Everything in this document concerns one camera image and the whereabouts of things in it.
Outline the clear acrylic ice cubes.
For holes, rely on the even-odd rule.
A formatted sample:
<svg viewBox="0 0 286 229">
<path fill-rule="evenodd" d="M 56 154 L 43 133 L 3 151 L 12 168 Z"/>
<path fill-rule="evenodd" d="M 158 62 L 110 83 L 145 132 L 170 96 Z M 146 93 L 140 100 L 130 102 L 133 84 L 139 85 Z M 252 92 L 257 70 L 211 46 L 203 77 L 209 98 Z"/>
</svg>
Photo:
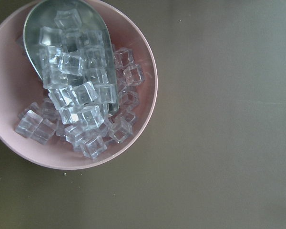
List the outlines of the clear acrylic ice cubes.
<svg viewBox="0 0 286 229">
<path fill-rule="evenodd" d="M 41 144 L 57 135 L 96 159 L 109 144 L 132 135 L 142 68 L 132 49 L 115 48 L 95 11 L 71 5 L 37 16 L 45 20 L 27 21 L 38 38 L 26 50 L 48 96 L 19 114 L 15 130 Z"/>
</svg>

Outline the metal ice scoop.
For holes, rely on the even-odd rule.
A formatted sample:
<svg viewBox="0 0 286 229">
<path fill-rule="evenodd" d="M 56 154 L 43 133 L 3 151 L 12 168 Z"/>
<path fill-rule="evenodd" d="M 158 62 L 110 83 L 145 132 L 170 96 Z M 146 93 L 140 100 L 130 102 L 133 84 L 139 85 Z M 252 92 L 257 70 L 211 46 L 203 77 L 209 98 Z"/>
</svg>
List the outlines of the metal ice scoop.
<svg viewBox="0 0 286 229">
<path fill-rule="evenodd" d="M 61 113 L 119 110 L 114 53 L 101 15 L 82 0 L 43 0 L 23 30 L 26 54 Z"/>
</svg>

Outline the pink bowl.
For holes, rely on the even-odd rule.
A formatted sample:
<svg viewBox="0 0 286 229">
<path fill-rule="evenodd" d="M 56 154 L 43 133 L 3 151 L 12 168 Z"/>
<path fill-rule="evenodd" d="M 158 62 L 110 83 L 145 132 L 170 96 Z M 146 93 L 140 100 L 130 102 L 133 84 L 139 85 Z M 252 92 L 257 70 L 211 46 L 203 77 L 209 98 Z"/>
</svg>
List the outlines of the pink bowl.
<svg viewBox="0 0 286 229">
<path fill-rule="evenodd" d="M 158 76 L 152 50 L 139 28 L 121 11 L 100 1 L 88 4 L 103 17 L 117 47 L 133 50 L 134 59 L 143 69 L 145 81 L 138 87 L 138 116 L 133 135 L 123 143 L 111 144 L 95 160 L 75 153 L 72 146 L 59 138 L 52 138 L 46 145 L 24 138 L 15 132 L 18 114 L 30 103 L 41 102 L 43 88 L 29 60 L 16 40 L 21 36 L 30 10 L 37 4 L 32 1 L 14 11 L 0 25 L 0 139 L 19 156 L 43 167 L 77 170 L 104 164 L 126 151 L 147 126 L 157 98 Z"/>
</svg>

